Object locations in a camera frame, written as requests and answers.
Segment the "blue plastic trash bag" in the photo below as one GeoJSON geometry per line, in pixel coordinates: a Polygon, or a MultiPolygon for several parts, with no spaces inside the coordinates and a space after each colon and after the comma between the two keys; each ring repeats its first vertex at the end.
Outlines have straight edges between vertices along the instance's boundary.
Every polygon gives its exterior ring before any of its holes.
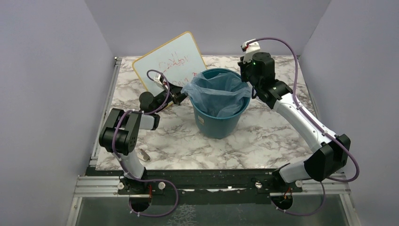
{"type": "Polygon", "coordinates": [[[203,113],[217,118],[236,114],[251,96],[251,88],[233,72],[200,73],[181,92],[203,113]]]}

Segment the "teal plastic trash bin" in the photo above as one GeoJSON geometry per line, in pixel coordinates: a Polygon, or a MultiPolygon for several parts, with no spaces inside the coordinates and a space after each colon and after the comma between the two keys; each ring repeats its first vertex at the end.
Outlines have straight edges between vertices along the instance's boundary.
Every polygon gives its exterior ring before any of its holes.
{"type": "MultiPolygon", "coordinates": [[[[217,72],[218,73],[233,72],[241,78],[241,76],[238,73],[231,71],[229,69],[224,69],[224,68],[208,69],[208,70],[203,71],[202,73],[209,74],[209,75],[215,75],[217,72]]],[[[201,110],[199,110],[196,106],[194,106],[192,104],[190,97],[189,97],[189,100],[193,106],[194,118],[195,118],[196,125],[199,128],[200,132],[209,138],[222,139],[224,137],[227,137],[228,135],[230,135],[233,132],[234,128],[238,124],[241,114],[248,107],[250,98],[251,97],[245,99],[244,105],[241,107],[241,109],[236,114],[234,114],[230,117],[226,117],[226,118],[217,118],[217,117],[209,116],[209,115],[203,113],[201,110]]]]}

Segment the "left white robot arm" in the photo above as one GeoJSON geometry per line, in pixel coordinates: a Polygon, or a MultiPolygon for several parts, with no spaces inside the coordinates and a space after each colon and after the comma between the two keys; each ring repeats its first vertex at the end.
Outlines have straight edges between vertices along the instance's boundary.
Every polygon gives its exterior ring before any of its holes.
{"type": "Polygon", "coordinates": [[[99,145],[116,157],[136,193],[143,193],[148,187],[146,169],[135,151],[139,130],[156,130],[160,122],[158,112],[170,103],[179,105],[186,99],[181,90],[182,87],[171,84],[156,96],[146,91],[139,96],[139,110],[113,108],[101,129],[99,145]]]}

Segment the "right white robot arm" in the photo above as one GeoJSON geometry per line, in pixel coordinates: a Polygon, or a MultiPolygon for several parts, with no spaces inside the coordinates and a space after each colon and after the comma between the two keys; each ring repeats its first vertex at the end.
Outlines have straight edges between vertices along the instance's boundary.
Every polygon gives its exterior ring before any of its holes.
{"type": "Polygon", "coordinates": [[[338,136],[326,127],[320,131],[311,122],[317,120],[314,116],[306,118],[309,111],[294,102],[292,89],[275,78],[275,61],[269,53],[242,56],[238,66],[242,81],[252,85],[252,94],[284,117],[313,152],[307,160],[287,164],[273,172],[271,185],[276,191],[282,192],[298,180],[323,181],[346,165],[348,154],[344,149],[350,147],[350,139],[345,134],[338,136]]]}

